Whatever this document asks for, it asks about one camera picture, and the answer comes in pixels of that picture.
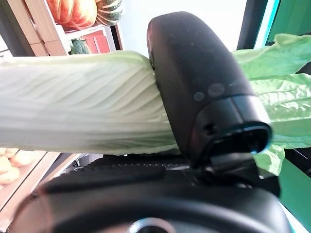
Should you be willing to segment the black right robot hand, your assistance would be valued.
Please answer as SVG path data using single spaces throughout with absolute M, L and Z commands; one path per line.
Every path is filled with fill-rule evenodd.
M 269 117 L 225 45 L 187 12 L 153 18 L 147 45 L 182 167 L 104 157 L 39 186 L 8 232 L 289 233 L 278 178 L 253 158 Z

